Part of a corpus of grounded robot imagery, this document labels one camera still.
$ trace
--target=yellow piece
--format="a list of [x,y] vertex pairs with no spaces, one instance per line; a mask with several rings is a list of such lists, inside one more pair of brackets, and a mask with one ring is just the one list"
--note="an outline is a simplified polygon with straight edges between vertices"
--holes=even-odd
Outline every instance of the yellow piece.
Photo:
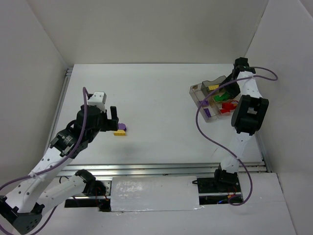
[[209,91],[215,90],[219,87],[219,85],[208,86]]
[[113,134],[115,136],[125,136],[126,135],[126,132],[123,131],[123,130],[117,130],[117,131],[114,131]]

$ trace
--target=white panel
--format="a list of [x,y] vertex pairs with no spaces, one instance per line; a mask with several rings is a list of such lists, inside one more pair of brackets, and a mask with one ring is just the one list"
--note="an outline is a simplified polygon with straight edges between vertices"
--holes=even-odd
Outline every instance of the white panel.
[[[198,132],[197,107],[189,88],[229,75],[232,68],[213,64],[75,65],[57,131],[76,117],[86,86],[90,93],[107,94],[106,107],[117,107],[127,136],[99,133],[73,164],[219,163],[227,152]],[[206,123],[199,116],[203,131],[226,146],[235,135],[230,121],[229,116]],[[243,161],[262,161],[255,137],[247,144]]]
[[[241,192],[246,199],[250,192],[250,181],[247,174],[239,174]],[[247,203],[284,202],[284,195],[275,173],[251,173],[253,191]]]
[[199,209],[196,176],[113,178],[113,212],[188,211]]
[[70,65],[233,63],[268,0],[28,0]]
[[1,1],[0,31],[0,178],[12,180],[43,155],[65,67],[26,1]]
[[313,16],[313,1],[312,0],[300,0],[306,10]]
[[269,108],[260,130],[299,235],[312,233],[313,18],[298,0],[271,0],[247,53],[251,64],[277,72],[259,81]]
[[211,205],[194,211],[97,212],[60,206],[45,235],[295,235],[285,202],[240,207]]

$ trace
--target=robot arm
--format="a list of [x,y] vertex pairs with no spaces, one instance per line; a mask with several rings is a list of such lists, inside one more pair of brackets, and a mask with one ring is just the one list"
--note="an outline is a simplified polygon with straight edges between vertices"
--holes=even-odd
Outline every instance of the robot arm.
[[116,107],[111,107],[112,119],[107,118],[105,109],[106,94],[95,92],[88,96],[87,123],[83,138],[77,150],[64,163],[45,174],[36,175],[61,162],[78,141],[84,119],[84,106],[77,113],[76,120],[71,121],[66,129],[60,131],[51,141],[50,148],[30,172],[31,178],[22,181],[5,197],[0,198],[0,213],[20,233],[26,234],[33,230],[43,215],[50,209],[78,193],[94,196],[96,190],[105,192],[104,185],[86,170],[79,170],[62,184],[46,190],[56,175],[87,148],[100,131],[116,131],[118,117]]
[[[249,67],[247,59],[244,60],[242,66],[238,65],[238,67],[241,71],[238,73],[238,77],[233,79],[251,77],[255,73],[255,70]],[[238,159],[241,159],[246,144],[262,125],[268,108],[268,100],[262,98],[259,93],[255,78],[238,81],[238,85],[242,96],[231,120],[231,125],[235,127],[234,131],[236,133],[230,142],[229,149],[233,151]],[[239,161],[229,155],[221,161],[219,168],[215,171],[215,180],[219,183],[235,184],[238,171]]]

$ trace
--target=red block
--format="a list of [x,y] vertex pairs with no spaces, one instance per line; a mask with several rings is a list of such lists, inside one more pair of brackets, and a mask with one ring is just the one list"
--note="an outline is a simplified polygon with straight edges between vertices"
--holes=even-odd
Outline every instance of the red block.
[[222,104],[223,109],[233,110],[235,109],[235,105],[233,103],[223,103]]
[[224,113],[230,113],[230,110],[229,109],[220,109],[221,113],[224,114]]

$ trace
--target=clear plastic container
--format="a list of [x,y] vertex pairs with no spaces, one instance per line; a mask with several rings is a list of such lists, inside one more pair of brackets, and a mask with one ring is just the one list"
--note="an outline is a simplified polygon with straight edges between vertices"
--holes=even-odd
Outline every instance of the clear plastic container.
[[[209,90],[209,86],[219,85],[226,79],[225,76],[221,76],[214,81],[203,81],[197,85],[191,86],[189,94],[191,95],[194,103],[197,107],[200,106],[201,101],[211,92]],[[230,113],[222,114],[220,109],[222,108],[222,103],[227,101],[214,101],[213,97],[216,95],[223,95],[225,93],[224,89],[217,91],[210,96],[207,101],[200,108],[200,113],[206,122],[214,121],[218,118],[222,118],[223,116],[228,116]]]

